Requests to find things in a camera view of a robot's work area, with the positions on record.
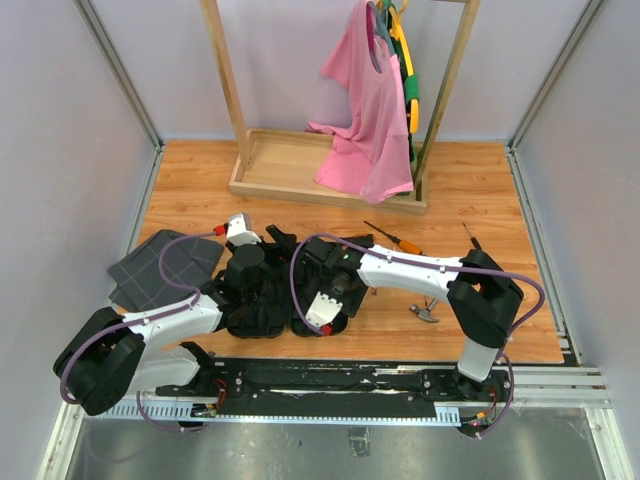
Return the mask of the black plastic tool case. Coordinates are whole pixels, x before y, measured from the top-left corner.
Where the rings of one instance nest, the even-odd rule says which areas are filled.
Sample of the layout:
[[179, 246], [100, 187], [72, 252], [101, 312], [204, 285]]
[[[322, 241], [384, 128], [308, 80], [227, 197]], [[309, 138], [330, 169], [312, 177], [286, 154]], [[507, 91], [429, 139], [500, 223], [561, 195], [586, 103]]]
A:
[[368, 290], [357, 274], [363, 253], [320, 238], [311, 239], [300, 252], [297, 246], [279, 240], [230, 248], [227, 267], [216, 276], [218, 293], [233, 306], [225, 321], [229, 333], [274, 338], [290, 329], [297, 336], [313, 337], [294, 304], [305, 312], [318, 293], [342, 304], [326, 325], [328, 334], [347, 328]]

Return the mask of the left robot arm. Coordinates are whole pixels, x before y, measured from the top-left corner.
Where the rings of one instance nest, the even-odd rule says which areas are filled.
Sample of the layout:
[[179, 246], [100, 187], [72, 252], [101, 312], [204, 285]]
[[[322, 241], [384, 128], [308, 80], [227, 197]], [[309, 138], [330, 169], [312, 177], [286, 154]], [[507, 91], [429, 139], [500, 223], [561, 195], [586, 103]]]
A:
[[200, 396], [214, 371], [191, 337], [282, 334], [292, 317], [288, 268], [297, 238], [275, 225], [266, 232], [263, 239], [236, 214], [204, 234], [162, 230], [116, 264], [143, 297], [125, 314], [97, 310], [70, 341], [53, 366], [62, 398], [94, 416], [160, 386]]

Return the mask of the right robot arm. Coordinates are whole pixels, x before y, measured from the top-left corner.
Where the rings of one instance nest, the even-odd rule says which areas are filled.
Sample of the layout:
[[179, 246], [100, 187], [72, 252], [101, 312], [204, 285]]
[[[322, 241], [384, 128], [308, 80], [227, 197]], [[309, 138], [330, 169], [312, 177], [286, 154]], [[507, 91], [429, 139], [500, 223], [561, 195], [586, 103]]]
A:
[[301, 242], [291, 258], [289, 286], [299, 319], [326, 336], [353, 318], [371, 289], [388, 288], [447, 304], [465, 336], [453, 375], [455, 392], [474, 400], [510, 337], [524, 298], [519, 276], [485, 252], [427, 257], [329, 235]]

